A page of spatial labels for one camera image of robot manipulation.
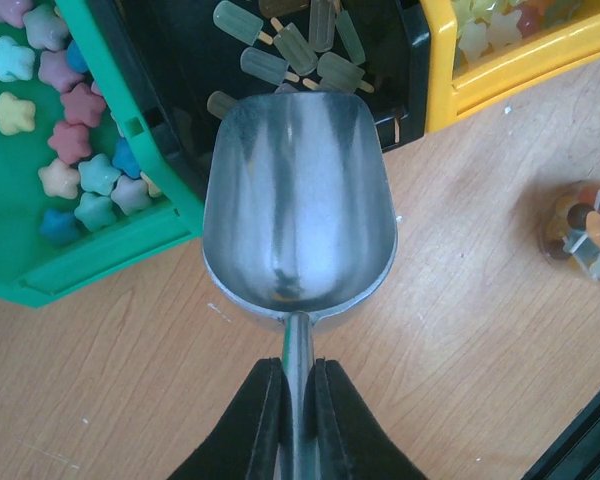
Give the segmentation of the black aluminium rail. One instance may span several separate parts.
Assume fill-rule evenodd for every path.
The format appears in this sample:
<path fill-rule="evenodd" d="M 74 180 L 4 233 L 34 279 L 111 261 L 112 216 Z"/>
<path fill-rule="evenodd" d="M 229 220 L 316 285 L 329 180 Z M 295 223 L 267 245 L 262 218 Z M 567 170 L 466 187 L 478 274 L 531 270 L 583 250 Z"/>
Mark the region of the black aluminium rail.
<path fill-rule="evenodd" d="M 523 479 L 600 479 L 600 390 Z"/>

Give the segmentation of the green plastic bin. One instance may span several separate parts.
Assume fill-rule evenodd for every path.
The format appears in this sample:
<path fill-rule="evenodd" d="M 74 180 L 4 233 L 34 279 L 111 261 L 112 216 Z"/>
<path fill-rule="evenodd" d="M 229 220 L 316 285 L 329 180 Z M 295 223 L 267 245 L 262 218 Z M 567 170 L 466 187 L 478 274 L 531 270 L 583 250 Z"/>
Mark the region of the green plastic bin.
<path fill-rule="evenodd" d="M 0 1 L 0 299 L 21 305 L 201 231 L 88 2 Z"/>

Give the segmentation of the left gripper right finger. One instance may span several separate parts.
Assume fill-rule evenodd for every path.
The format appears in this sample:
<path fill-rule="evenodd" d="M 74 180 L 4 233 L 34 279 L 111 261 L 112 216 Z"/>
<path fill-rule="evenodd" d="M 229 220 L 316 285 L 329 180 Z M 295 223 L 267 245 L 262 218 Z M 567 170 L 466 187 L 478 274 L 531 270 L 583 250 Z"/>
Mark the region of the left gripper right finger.
<path fill-rule="evenodd" d="M 323 479 L 424 479 L 391 441 L 341 364 L 318 359 L 315 415 Z"/>

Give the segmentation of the black bin with popsicle candies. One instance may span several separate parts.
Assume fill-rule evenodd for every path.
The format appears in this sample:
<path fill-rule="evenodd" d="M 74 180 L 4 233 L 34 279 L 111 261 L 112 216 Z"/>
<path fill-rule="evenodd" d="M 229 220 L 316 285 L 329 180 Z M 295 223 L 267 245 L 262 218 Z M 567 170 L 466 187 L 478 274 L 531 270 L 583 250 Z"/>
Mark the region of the black bin with popsicle candies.
<path fill-rule="evenodd" d="M 215 91 L 240 100 L 273 91 L 241 71 L 245 46 L 212 21 L 213 1 L 90 1 L 114 63 L 170 167 L 206 194 L 220 122 L 206 109 Z M 417 1 L 346 1 L 365 51 L 363 99 L 383 151 L 425 131 L 431 35 Z"/>

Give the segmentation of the yellow plastic bin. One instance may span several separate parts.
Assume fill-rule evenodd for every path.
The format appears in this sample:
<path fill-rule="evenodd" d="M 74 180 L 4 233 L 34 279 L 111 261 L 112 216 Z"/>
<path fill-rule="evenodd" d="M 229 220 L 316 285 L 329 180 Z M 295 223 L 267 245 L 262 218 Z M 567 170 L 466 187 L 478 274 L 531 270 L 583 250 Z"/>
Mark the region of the yellow plastic bin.
<path fill-rule="evenodd" d="M 421 3 L 431 33 L 425 131 L 448 127 L 526 88 L 600 59 L 600 1 L 519 43 L 454 67 L 457 18 L 450 1 Z"/>

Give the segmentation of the clear plastic jar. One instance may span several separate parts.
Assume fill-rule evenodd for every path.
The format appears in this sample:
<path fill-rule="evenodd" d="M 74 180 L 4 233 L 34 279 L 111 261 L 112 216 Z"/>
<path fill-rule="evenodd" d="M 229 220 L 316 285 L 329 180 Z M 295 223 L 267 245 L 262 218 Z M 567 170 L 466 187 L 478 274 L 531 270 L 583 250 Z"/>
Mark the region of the clear plastic jar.
<path fill-rule="evenodd" d="M 600 181 L 560 186 L 542 216 L 539 245 L 558 269 L 600 284 Z"/>

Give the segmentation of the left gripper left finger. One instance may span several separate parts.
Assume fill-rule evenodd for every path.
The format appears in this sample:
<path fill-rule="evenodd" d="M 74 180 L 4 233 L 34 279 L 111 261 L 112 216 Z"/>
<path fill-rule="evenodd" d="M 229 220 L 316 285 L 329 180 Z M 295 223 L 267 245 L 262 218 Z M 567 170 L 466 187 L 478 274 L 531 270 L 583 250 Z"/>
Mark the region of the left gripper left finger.
<path fill-rule="evenodd" d="M 281 360 L 258 360 L 206 439 L 172 479 L 272 479 L 283 386 Z"/>

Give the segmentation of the metal scoop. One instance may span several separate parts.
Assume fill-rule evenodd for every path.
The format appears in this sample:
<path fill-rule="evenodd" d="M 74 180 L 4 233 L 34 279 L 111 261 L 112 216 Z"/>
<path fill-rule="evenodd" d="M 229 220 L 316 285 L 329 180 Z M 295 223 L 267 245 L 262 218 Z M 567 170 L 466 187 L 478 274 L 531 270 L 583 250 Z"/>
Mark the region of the metal scoop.
<path fill-rule="evenodd" d="M 279 474 L 318 479 L 314 338 L 344 324 L 386 279 L 397 226 L 372 114 L 337 91 L 251 96 L 222 120 L 202 252 L 216 286 L 280 331 Z"/>

